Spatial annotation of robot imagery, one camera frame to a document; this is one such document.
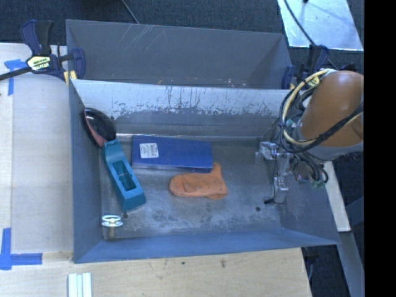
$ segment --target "bin floor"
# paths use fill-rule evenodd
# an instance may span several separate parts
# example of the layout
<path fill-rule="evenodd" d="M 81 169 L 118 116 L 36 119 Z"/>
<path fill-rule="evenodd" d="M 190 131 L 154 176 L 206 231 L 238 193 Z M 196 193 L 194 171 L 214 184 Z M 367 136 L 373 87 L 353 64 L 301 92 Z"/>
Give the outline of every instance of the bin floor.
<path fill-rule="evenodd" d="M 258 144 L 256 139 L 212 141 L 213 161 L 221 164 L 228 188 L 228 196 L 218 200 L 173 195 L 168 188 L 170 179 L 186 171 L 132 167 L 147 202 L 126 213 L 118 204 L 100 159 L 103 215 L 123 217 L 124 225 L 116 230 L 117 238 L 281 228 L 277 206 L 264 204 L 265 199 L 272 197 L 274 164 L 261 158 L 256 161 Z M 123 139 L 121 145 L 131 161 L 132 140 Z"/>

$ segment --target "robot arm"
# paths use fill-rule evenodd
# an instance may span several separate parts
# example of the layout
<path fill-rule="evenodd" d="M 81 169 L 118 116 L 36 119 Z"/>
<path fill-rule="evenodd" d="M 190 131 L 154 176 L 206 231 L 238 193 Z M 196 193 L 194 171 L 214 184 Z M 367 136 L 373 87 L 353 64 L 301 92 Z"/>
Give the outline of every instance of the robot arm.
<path fill-rule="evenodd" d="M 311 88 L 300 94 L 306 84 Z M 325 162 L 363 151 L 363 76 L 331 69 L 309 76 L 285 97 L 278 125 L 272 141 L 260 143 L 260 153 L 276 160 L 275 201 L 282 203 L 286 175 L 323 186 Z"/>

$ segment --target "orange cloth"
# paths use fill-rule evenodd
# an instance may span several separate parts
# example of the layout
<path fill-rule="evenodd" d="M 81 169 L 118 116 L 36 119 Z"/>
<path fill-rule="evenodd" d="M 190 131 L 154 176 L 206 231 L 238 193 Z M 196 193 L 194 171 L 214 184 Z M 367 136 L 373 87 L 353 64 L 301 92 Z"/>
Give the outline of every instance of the orange cloth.
<path fill-rule="evenodd" d="M 218 163 L 213 163 L 210 173 L 186 173 L 173 176 L 169 183 L 169 189 L 180 197 L 221 199 L 228 195 L 222 167 Z"/>

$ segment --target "black floor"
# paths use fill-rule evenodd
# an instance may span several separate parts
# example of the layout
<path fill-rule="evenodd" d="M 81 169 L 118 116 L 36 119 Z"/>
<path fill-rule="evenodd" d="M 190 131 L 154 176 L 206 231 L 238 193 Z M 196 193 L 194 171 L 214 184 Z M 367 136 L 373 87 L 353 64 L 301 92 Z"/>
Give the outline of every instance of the black floor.
<path fill-rule="evenodd" d="M 141 24 L 218 28 L 224 30 L 285 33 L 277 0 L 125 0 Z M 358 35 L 364 45 L 364 0 L 347 0 Z M 0 0 L 0 41 L 21 43 L 21 25 L 30 19 L 52 20 L 52 45 L 66 44 L 66 19 L 134 22 L 121 0 Z M 308 49 L 289 47 L 296 67 L 306 63 Z M 331 62 L 342 67 L 353 63 L 364 74 L 362 52 L 330 51 Z M 334 161 L 345 204 L 363 195 L 363 156 Z M 353 234 L 364 265 L 364 223 L 353 226 Z M 348 287 L 337 248 L 315 247 L 312 268 L 314 297 L 347 297 Z"/>

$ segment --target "white label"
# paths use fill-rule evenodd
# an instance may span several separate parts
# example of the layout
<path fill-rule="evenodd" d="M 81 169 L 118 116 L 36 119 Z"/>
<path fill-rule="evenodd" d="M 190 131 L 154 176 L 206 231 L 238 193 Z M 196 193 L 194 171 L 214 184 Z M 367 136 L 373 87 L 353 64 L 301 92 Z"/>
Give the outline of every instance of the white label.
<path fill-rule="evenodd" d="M 141 143 L 139 148 L 141 158 L 156 158 L 160 156 L 157 143 Z"/>

